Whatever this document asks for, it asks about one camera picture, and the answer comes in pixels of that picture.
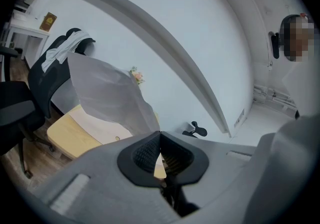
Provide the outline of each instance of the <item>office chair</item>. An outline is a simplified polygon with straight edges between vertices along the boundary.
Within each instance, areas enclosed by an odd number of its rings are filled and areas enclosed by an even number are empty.
[[[0,47],[0,54],[4,56],[4,78],[0,82],[0,155],[8,152],[18,144],[19,158],[23,173],[27,178],[32,174],[26,170],[23,154],[23,138],[49,146],[52,144],[39,138],[33,133],[45,123],[45,117],[50,118],[51,97],[55,91],[70,78],[68,59],[62,64],[55,60],[46,72],[41,64],[46,59],[49,49],[57,48],[78,28],[70,29],[66,35],[59,36],[46,52],[35,62],[28,74],[28,84],[23,81],[10,81],[10,58],[17,57],[18,53],[7,47]],[[95,42],[92,38],[80,42],[75,52],[84,54],[86,46]]]
[[[194,130],[190,132],[184,130],[182,132],[183,135],[188,135],[188,136],[197,138],[196,136],[194,136],[194,133],[197,133],[203,137],[207,136],[208,132],[206,131],[206,129],[199,127],[196,121],[192,121],[191,124],[194,126]]]

